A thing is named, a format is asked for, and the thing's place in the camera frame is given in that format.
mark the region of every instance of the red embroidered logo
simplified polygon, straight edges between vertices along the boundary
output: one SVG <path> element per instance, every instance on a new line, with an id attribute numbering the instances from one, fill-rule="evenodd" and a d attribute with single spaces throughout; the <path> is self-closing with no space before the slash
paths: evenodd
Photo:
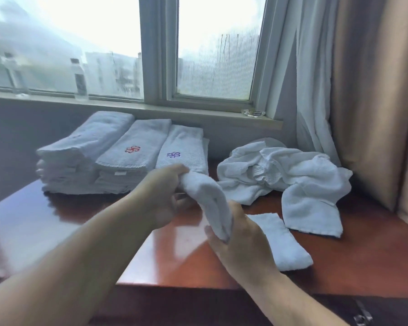
<path id="1" fill-rule="evenodd" d="M 127 153 L 133 153 L 133 152 L 139 151 L 140 149 L 141 149 L 140 146 L 133 145 L 133 146 L 131 146 L 131 147 L 127 147 L 127 148 L 125 149 L 125 152 L 127 152 Z"/>

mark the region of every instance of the hand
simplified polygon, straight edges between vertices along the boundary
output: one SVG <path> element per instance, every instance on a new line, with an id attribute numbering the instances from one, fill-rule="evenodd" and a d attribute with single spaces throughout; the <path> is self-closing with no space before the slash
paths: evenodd
<path id="1" fill-rule="evenodd" d="M 259 285 L 269 276 L 280 274 L 271 247 L 263 231 L 243 212 L 242 206 L 229 201 L 233 229 L 228 244 L 211 227 L 205 228 L 208 242 L 228 273 L 243 287 Z"/>
<path id="2" fill-rule="evenodd" d="M 156 229 L 167 225 L 178 210 L 193 202 L 191 198 L 177 200 L 174 195 L 180 182 L 179 175 L 188 172 L 189 168 L 180 163 L 154 169 L 132 192 L 146 206 L 146 217 L 154 218 Z"/>

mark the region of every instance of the window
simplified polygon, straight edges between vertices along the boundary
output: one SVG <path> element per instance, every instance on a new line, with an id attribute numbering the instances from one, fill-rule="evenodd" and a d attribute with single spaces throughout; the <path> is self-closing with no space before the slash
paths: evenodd
<path id="1" fill-rule="evenodd" d="M 91 98 L 260 108 L 272 76 L 266 64 L 274 64 L 282 29 L 275 18 L 286 6 L 276 0 L 0 0 L 0 89 L 21 79 L 32 94 L 73 97 L 77 62 Z"/>

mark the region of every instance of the plastic bottle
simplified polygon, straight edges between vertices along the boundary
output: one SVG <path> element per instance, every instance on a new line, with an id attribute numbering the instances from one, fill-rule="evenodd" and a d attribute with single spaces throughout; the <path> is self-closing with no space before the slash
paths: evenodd
<path id="1" fill-rule="evenodd" d="M 11 53 L 5 53 L 5 56 L 2 57 L 2 64 L 6 68 L 12 92 L 15 96 L 23 99 L 30 98 L 29 88 L 24 81 L 20 65 L 16 61 L 14 55 Z"/>
<path id="2" fill-rule="evenodd" d="M 88 89 L 85 80 L 85 71 L 80 65 L 80 61 L 76 58 L 71 58 L 71 70 L 76 79 L 77 93 L 74 95 L 76 100 L 82 102 L 89 99 Z"/>

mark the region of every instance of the sheer white curtain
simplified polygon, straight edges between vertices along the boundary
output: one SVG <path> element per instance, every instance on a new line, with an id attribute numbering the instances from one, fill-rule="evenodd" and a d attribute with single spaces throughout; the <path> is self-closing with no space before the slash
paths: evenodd
<path id="1" fill-rule="evenodd" d="M 296 32 L 296 136 L 302 151 L 318 151 L 340 166 L 329 119 L 332 45 L 338 0 L 300 0 Z"/>

